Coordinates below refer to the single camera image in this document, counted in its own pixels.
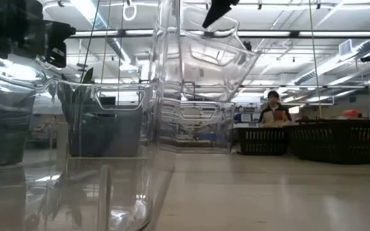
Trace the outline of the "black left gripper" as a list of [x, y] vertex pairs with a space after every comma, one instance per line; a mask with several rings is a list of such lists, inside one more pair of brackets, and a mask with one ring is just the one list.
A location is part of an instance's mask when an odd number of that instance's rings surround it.
[[45, 20], [38, 0], [0, 0], [0, 59], [9, 55], [65, 67], [70, 24]]

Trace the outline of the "clear plastic bin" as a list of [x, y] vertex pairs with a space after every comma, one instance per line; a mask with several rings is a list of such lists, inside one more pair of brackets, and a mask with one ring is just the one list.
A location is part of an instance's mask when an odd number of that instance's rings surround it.
[[234, 110], [234, 103], [166, 99], [159, 146], [174, 153], [230, 153]]
[[238, 21], [224, 16], [203, 28], [207, 15], [205, 9], [181, 6], [182, 92], [213, 101], [230, 101], [260, 55], [240, 40]]
[[[67, 65], [9, 55], [7, 74], [35, 102], [20, 163], [0, 167], [0, 231], [144, 231], [172, 156], [159, 147], [167, 50], [180, 0], [38, 0], [45, 20], [77, 31], [153, 30], [151, 37], [65, 40]], [[73, 157], [74, 120], [143, 111], [139, 155]]]

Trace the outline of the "smoke grey plastic bin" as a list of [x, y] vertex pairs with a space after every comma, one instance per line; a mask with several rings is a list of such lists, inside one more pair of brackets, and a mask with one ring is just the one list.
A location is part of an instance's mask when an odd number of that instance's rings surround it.
[[0, 167], [20, 163], [35, 102], [35, 87], [6, 72], [10, 64], [0, 59]]
[[108, 114], [85, 113], [74, 120], [69, 152], [73, 157], [135, 157], [143, 111], [116, 111]]

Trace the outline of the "black overhead beam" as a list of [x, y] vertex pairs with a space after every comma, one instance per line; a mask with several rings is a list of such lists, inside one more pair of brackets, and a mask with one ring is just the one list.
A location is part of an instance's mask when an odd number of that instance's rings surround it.
[[[89, 37], [151, 37], [153, 30], [111, 30], [111, 31], [77, 31], [71, 38]], [[370, 39], [370, 31], [282, 31], [282, 30], [241, 30], [236, 35], [243, 39]]]

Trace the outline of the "person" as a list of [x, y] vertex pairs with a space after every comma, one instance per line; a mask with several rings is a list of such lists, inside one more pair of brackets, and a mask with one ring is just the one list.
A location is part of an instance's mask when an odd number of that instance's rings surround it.
[[258, 123], [260, 127], [278, 128], [292, 122], [292, 117], [287, 107], [279, 102], [279, 94], [275, 90], [267, 95], [267, 107], [261, 111]]

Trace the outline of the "ceiling air unit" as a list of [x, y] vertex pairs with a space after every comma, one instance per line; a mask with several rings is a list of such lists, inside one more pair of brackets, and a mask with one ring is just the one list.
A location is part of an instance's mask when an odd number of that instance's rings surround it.
[[360, 45], [363, 40], [360, 39], [347, 39], [339, 44], [339, 55], [344, 58], [346, 56], [355, 56], [359, 54]]

